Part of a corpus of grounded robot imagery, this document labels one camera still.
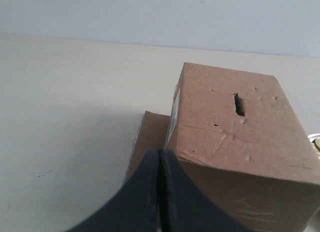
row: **table surface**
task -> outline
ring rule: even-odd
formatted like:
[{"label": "table surface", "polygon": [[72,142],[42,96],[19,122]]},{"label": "table surface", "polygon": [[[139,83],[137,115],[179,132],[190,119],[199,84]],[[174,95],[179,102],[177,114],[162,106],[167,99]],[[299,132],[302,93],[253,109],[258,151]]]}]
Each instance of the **table surface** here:
[{"label": "table surface", "polygon": [[276,76],[320,133],[320,58],[0,34],[0,231],[65,231],[106,202],[144,111],[170,114],[184,62]]}]

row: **white wall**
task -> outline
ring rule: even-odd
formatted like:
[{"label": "white wall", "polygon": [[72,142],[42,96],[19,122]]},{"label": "white wall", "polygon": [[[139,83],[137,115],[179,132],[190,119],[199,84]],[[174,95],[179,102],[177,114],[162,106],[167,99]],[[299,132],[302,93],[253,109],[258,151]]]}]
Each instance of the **white wall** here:
[{"label": "white wall", "polygon": [[0,32],[320,56],[320,0],[0,0]]}]

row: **brown cardboard box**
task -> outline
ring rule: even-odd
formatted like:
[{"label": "brown cardboard box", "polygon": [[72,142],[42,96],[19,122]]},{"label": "brown cardboard box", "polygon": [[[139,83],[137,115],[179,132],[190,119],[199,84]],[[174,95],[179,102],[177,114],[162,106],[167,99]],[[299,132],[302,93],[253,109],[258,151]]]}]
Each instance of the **brown cardboard box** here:
[{"label": "brown cardboard box", "polygon": [[257,232],[302,232],[320,206],[319,158],[273,76],[185,63],[167,146]]},{"label": "brown cardboard box", "polygon": [[146,111],[142,119],[133,152],[126,172],[127,181],[139,165],[146,149],[165,146],[170,116]]}]

